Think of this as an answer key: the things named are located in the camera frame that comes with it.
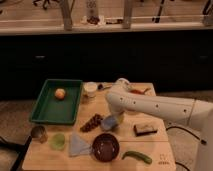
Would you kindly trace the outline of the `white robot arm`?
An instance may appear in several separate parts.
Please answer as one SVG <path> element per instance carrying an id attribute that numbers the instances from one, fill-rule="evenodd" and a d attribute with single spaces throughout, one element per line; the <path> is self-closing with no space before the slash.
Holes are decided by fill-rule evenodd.
<path id="1" fill-rule="evenodd" d="M 110 115 L 105 123 L 116 124 L 125 110 L 133 110 L 176 122 L 201 132 L 194 171 L 213 171 L 213 103 L 131 93 L 127 79 L 119 78 L 106 93 Z"/>

